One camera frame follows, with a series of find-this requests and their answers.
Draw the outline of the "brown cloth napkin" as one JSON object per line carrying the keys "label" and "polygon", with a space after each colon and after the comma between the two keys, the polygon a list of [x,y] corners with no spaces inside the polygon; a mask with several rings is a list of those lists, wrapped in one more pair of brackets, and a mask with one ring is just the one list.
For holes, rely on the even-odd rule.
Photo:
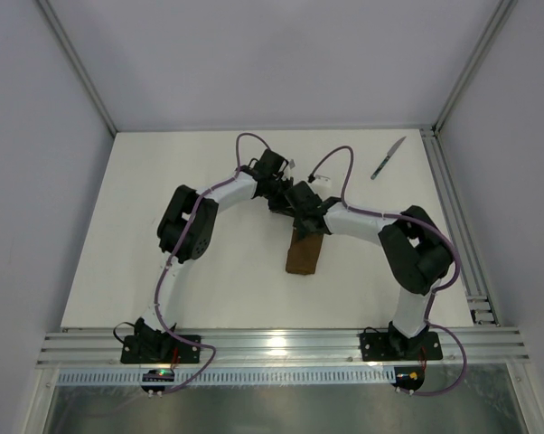
{"label": "brown cloth napkin", "polygon": [[324,236],[319,233],[309,234],[301,239],[293,230],[290,246],[287,251],[285,271],[293,275],[313,275],[323,245]]}

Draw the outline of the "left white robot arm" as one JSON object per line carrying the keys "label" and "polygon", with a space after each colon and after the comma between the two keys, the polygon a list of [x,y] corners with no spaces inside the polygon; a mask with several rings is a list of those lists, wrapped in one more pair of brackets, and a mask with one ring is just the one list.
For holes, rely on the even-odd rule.
{"label": "left white robot arm", "polygon": [[194,352],[205,347],[197,337],[175,333],[174,287],[186,280],[192,265],[207,251],[220,213],[259,197],[273,211],[288,213],[284,193],[293,185],[290,170],[294,166],[266,149],[259,159],[239,165],[230,178],[213,186],[195,190],[181,185],[175,190],[157,228],[164,269],[149,307],[125,339],[124,363],[168,363],[184,345]]}

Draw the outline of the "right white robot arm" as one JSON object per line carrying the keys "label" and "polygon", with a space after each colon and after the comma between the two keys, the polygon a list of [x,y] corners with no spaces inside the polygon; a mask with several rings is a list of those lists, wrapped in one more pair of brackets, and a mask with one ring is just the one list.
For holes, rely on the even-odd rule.
{"label": "right white robot arm", "polygon": [[300,182],[285,193],[302,238],[312,234],[345,235],[382,247],[400,286],[395,314],[386,331],[367,327],[359,334],[365,362],[424,362],[443,359],[438,333],[428,317],[435,293],[450,268],[457,267],[452,243],[424,209],[412,205],[402,213],[354,207],[337,197],[326,200]]}

